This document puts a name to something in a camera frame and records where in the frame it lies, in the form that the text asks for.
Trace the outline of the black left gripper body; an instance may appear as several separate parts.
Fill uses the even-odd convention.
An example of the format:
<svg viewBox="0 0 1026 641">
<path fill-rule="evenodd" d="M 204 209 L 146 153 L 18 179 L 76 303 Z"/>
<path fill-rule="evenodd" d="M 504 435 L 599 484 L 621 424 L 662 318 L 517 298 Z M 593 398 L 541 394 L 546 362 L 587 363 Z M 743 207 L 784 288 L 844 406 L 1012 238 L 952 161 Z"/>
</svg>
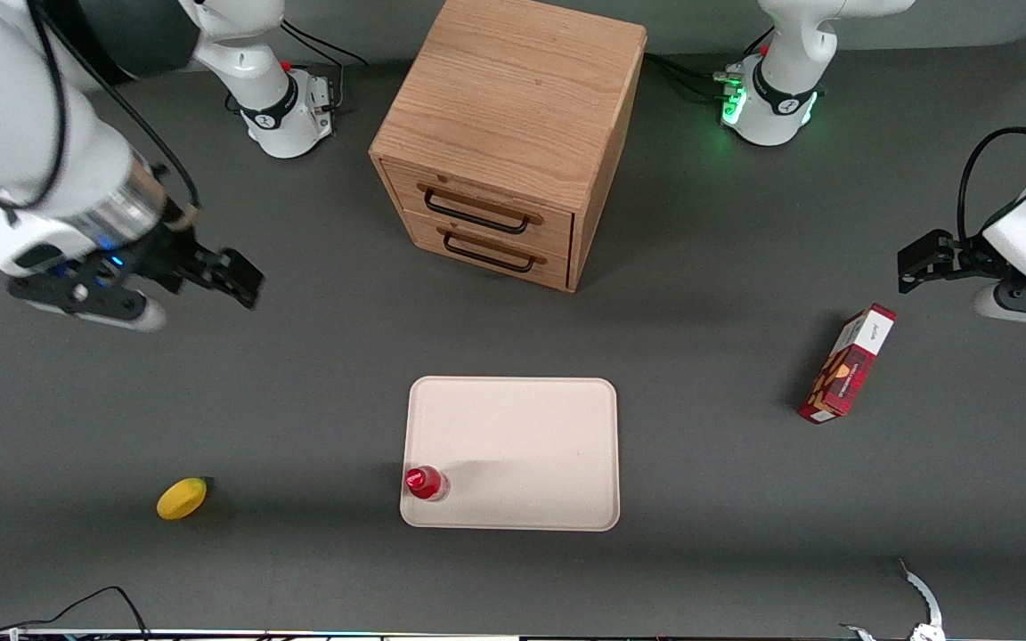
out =
<svg viewBox="0 0 1026 641">
<path fill-rule="evenodd" d="M 1008 280 L 1011 264 L 980 234 L 969 239 L 953 239 L 953 268 L 949 280 L 991 279 Z"/>
</svg>

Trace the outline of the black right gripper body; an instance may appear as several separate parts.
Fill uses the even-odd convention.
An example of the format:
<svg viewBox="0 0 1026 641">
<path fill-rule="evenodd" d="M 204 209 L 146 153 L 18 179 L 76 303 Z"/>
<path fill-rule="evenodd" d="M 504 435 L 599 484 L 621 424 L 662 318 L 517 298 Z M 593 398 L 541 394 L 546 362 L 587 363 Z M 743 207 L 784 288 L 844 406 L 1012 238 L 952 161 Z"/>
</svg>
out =
<svg viewBox="0 0 1026 641">
<path fill-rule="evenodd" d="M 153 281 L 171 295 L 179 295 L 186 284 L 215 289 L 216 257 L 216 252 L 200 243 L 192 228 L 175 231 L 158 223 L 141 239 L 125 246 L 125 258 L 131 261 L 125 271 Z"/>
</svg>

